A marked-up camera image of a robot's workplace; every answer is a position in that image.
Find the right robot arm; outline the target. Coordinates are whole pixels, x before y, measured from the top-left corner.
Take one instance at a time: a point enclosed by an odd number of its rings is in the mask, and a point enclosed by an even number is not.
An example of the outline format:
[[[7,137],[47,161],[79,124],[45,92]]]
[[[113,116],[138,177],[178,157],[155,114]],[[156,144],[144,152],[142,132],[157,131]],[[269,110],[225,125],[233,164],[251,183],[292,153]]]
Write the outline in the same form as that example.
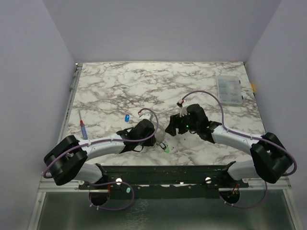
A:
[[[202,140],[223,144],[250,155],[251,160],[231,162],[223,169],[220,181],[225,187],[232,187],[237,181],[247,178],[261,178],[274,184],[294,163],[273,133],[253,137],[239,131],[230,132],[221,123],[210,121],[199,104],[184,106],[180,113],[171,115],[165,132],[171,136],[190,132]]]

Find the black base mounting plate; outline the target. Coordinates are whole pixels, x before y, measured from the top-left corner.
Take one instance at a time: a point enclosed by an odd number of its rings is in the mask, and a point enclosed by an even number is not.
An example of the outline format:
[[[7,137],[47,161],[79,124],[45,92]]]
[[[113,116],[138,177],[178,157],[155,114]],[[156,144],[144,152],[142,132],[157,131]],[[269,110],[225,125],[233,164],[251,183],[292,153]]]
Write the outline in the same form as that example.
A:
[[[247,188],[243,181],[223,178],[224,165],[203,166],[105,166],[104,182],[116,179],[131,185],[135,198],[219,198],[219,189],[232,190],[236,185]]]

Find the clear plastic screw organizer box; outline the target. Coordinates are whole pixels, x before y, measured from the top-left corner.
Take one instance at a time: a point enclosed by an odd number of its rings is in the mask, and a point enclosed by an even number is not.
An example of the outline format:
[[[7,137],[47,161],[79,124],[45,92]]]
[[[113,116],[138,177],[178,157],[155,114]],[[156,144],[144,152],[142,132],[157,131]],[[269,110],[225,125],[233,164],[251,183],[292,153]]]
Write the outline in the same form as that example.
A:
[[[237,76],[216,77],[218,99],[221,104],[239,106],[243,102],[240,79]]]

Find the red blue screwdriver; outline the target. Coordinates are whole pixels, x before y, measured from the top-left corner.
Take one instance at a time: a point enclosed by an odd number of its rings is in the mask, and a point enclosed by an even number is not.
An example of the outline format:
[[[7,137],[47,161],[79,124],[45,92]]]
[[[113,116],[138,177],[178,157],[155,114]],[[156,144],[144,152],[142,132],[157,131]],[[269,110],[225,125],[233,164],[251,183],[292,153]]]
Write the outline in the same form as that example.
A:
[[[88,136],[87,136],[87,132],[86,132],[86,129],[85,129],[85,125],[84,125],[84,122],[83,122],[83,119],[82,119],[81,111],[80,111],[80,110],[78,111],[78,114],[79,114],[80,128],[81,128],[81,133],[82,133],[83,139],[84,139],[84,140],[87,140],[87,139],[88,139]]]

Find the blue key tag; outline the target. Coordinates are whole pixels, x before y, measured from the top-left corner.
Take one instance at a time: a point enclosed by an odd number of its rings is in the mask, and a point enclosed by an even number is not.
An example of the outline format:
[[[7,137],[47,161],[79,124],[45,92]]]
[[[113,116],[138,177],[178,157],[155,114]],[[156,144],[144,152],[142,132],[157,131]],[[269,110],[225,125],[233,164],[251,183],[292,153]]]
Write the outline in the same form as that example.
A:
[[[129,114],[125,115],[125,122],[129,122],[129,120],[130,120],[130,115]]]

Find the black key tag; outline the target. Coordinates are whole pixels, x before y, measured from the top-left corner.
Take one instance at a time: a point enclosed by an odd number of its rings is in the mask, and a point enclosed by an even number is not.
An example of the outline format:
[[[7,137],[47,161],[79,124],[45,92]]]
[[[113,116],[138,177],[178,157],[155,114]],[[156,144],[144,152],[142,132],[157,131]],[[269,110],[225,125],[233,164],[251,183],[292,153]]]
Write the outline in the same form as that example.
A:
[[[161,144],[160,144],[160,147],[161,147],[162,149],[166,149],[166,145],[165,145],[164,143],[161,143]]]

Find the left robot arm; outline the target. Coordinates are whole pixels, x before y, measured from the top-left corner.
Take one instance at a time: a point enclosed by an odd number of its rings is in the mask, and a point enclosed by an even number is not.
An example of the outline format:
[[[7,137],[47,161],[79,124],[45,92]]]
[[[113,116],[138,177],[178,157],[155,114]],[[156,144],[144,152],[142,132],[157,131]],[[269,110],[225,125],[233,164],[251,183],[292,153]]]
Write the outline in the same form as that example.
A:
[[[78,140],[70,135],[44,157],[44,163],[58,186],[79,180],[101,189],[106,183],[106,172],[98,163],[86,162],[108,154],[134,151],[137,146],[151,147],[155,144],[155,131],[153,123],[143,119],[135,127],[120,130],[107,138]]]

